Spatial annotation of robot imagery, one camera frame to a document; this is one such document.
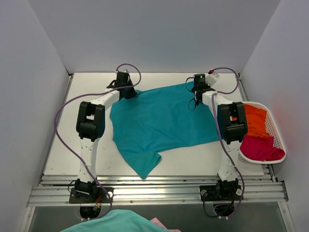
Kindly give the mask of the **teal t-shirt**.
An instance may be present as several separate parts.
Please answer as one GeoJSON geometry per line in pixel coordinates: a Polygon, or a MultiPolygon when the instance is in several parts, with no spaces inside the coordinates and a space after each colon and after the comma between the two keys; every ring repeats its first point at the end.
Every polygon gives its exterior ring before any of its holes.
{"type": "Polygon", "coordinates": [[[160,163],[160,152],[218,141],[206,105],[191,111],[185,84],[139,91],[111,107],[113,141],[126,163],[143,179],[160,163]]]}

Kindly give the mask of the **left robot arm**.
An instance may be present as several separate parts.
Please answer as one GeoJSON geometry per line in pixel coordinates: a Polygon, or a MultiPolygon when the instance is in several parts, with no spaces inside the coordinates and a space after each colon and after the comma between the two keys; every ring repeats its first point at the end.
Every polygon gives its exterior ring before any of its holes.
{"type": "Polygon", "coordinates": [[[136,95],[128,70],[123,70],[116,72],[116,79],[106,87],[104,94],[80,103],[76,131],[82,161],[74,188],[87,203],[93,202],[98,195],[96,157],[99,140],[105,132],[105,112],[122,98],[129,100],[136,95]]]}

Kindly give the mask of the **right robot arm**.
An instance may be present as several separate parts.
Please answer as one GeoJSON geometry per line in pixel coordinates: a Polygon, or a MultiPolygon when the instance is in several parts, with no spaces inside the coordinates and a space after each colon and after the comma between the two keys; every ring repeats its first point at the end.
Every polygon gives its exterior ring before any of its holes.
{"type": "Polygon", "coordinates": [[[217,198],[224,200],[232,193],[228,183],[235,183],[238,178],[236,167],[239,149],[248,126],[244,103],[228,100],[212,88],[218,79],[216,74],[194,74],[191,92],[194,94],[195,106],[203,104],[209,107],[220,133],[223,152],[218,176],[222,183],[215,186],[214,193],[217,198]]]}

